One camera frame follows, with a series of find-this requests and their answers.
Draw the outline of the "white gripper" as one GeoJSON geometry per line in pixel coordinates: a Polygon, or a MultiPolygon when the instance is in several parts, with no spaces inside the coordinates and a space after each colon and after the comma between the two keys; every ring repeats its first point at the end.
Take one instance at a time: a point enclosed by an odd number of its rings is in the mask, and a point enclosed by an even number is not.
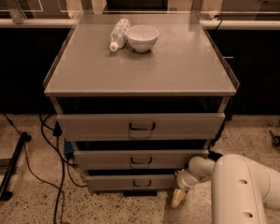
{"type": "Polygon", "coordinates": [[[200,175],[192,172],[190,169],[183,169],[177,172],[176,184],[179,189],[174,191],[172,199],[173,208],[177,208],[181,204],[188,194],[187,190],[198,184],[201,178],[200,175]]]}

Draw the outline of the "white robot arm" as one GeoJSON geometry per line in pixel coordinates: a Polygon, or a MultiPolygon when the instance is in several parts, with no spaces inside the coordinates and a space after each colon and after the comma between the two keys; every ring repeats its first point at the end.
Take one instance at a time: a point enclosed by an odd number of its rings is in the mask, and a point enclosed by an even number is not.
{"type": "Polygon", "coordinates": [[[236,154],[216,161],[191,158],[176,175],[172,207],[206,180],[211,182],[212,224],[267,224],[265,211],[280,210],[280,172],[236,154]]]}

